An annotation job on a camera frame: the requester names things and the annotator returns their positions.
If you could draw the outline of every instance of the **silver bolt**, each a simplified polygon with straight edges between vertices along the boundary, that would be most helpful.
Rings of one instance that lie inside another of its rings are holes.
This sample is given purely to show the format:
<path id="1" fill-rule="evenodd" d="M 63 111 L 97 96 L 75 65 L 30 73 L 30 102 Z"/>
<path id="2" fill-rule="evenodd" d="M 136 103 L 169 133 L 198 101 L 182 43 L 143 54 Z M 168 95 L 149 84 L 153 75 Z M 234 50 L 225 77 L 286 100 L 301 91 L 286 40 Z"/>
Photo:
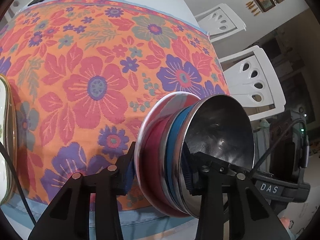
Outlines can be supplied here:
<path id="1" fill-rule="evenodd" d="M 76 172 L 74 174 L 72 174 L 72 178 L 73 179 L 79 179 L 81 177 L 81 173 L 80 172 Z"/>
<path id="2" fill-rule="evenodd" d="M 115 165 L 109 165 L 108 166 L 108 171 L 115 171 L 118 167 Z"/>
<path id="3" fill-rule="evenodd" d="M 203 172 L 208 172 L 209 171 L 209 167 L 208 166 L 202 166 L 202 171 Z"/>
<path id="4" fill-rule="evenodd" d="M 245 175 L 243 173 L 238 173 L 237 174 L 237 178 L 240 180 L 244 180 L 245 179 Z"/>

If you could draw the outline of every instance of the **floral tablecloth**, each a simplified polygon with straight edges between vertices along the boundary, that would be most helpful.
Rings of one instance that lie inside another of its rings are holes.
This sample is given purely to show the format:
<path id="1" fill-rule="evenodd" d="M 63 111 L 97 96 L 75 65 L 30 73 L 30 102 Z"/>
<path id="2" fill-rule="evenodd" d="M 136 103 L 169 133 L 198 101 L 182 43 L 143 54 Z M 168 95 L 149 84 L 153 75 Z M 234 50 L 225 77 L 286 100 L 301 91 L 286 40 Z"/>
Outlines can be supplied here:
<path id="1" fill-rule="evenodd" d="M 17 110 L 19 177 L 28 198 L 41 203 L 72 173 L 114 164 L 164 95 L 228 93 L 205 34 L 109 0 L 57 0 L 22 11 L 0 31 L 0 53 Z M 119 209 L 149 205 L 136 182 L 118 197 Z"/>

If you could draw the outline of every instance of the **chair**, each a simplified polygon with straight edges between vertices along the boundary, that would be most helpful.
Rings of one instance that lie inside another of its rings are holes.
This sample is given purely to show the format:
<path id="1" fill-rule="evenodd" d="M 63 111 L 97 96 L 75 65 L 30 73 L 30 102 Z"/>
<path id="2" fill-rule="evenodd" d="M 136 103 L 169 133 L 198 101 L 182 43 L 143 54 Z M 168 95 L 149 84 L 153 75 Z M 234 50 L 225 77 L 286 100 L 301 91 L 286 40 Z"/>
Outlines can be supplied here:
<path id="1" fill-rule="evenodd" d="M 216 42 L 239 31 L 245 30 L 245 23 L 225 3 L 195 16 L 199 26 L 210 34 L 210 41 Z"/>
<path id="2" fill-rule="evenodd" d="M 273 109 L 249 115 L 250 121 L 259 120 L 284 111 L 284 94 L 270 60 L 259 46 L 221 58 L 223 65 L 236 62 L 223 72 L 230 94 L 243 107 L 274 105 Z"/>

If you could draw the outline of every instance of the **cable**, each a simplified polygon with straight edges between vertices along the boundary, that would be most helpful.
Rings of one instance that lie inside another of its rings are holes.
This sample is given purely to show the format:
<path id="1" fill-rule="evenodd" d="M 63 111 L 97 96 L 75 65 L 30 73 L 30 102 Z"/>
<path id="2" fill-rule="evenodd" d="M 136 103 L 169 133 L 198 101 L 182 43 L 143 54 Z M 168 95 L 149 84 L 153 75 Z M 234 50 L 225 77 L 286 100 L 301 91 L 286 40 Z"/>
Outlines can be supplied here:
<path id="1" fill-rule="evenodd" d="M 277 139 L 277 141 L 268 149 L 266 150 L 266 152 L 264 153 L 264 155 L 262 155 L 262 157 L 257 161 L 257 163 L 254 165 L 254 167 L 252 168 L 252 170 L 249 172 L 248 176 L 249 179 L 252 178 L 253 174 L 255 173 L 255 171 L 257 171 L 257 169 L 260 167 L 260 165 L 265 161 L 265 159 L 270 155 L 270 153 L 272 153 L 274 151 L 274 149 L 276 148 L 276 146 L 278 145 L 278 143 L 281 141 L 281 139 L 284 137 L 284 135 L 286 135 L 286 133 L 297 123 L 302 123 L 303 124 L 303 128 L 304 128 L 304 132 L 305 132 L 305 137 L 307 137 L 307 125 L 305 123 L 305 121 L 303 119 L 295 119 L 294 121 L 292 121 L 288 127 L 284 130 L 284 132 L 279 136 L 279 138 Z"/>
<path id="2" fill-rule="evenodd" d="M 31 210 L 30 210 L 30 207 L 29 207 L 29 205 L 28 205 L 28 203 L 27 203 L 26 197 L 25 197 L 25 195 L 24 195 L 24 193 L 23 193 L 23 191 L 22 191 L 22 188 L 21 188 L 21 185 L 20 185 L 20 182 L 19 182 L 19 179 L 18 179 L 16 170 L 15 170 L 15 168 L 14 168 L 14 166 L 13 166 L 13 163 L 12 163 L 12 161 L 11 161 L 9 155 L 8 155 L 7 150 L 6 150 L 5 147 L 2 145 L 1 142 L 0 142 L 0 152 L 1 152 L 2 156 L 3 156 L 3 158 L 5 159 L 5 161 L 7 162 L 8 166 L 9 166 L 9 169 L 10 169 L 12 175 L 13 175 L 14 181 L 15 181 L 15 183 L 16 183 L 16 185 L 17 185 L 17 189 L 18 189 L 18 192 L 19 192 L 20 197 L 21 197 L 21 199 L 22 199 L 22 202 L 23 202 L 23 204 L 24 204 L 24 207 L 26 208 L 27 213 L 28 213 L 31 221 L 32 221 L 33 224 L 35 225 L 35 224 L 36 224 L 36 220 L 35 220 L 32 212 L 31 212 Z"/>

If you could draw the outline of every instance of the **floral pattern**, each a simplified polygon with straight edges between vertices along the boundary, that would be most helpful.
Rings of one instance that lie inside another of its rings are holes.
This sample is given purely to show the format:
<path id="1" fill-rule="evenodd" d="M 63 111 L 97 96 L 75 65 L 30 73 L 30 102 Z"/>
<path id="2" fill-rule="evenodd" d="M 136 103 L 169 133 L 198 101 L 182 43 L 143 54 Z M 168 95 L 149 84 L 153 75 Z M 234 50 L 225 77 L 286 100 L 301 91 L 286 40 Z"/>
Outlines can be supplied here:
<path id="1" fill-rule="evenodd" d="M 228 94 L 205 34 L 108 0 L 50 1 L 18 13 L 0 30 L 0 73 L 14 96 L 19 177 L 41 203 L 73 172 L 115 164 L 168 93 Z M 123 210 L 149 205 L 136 181 L 118 201 Z"/>

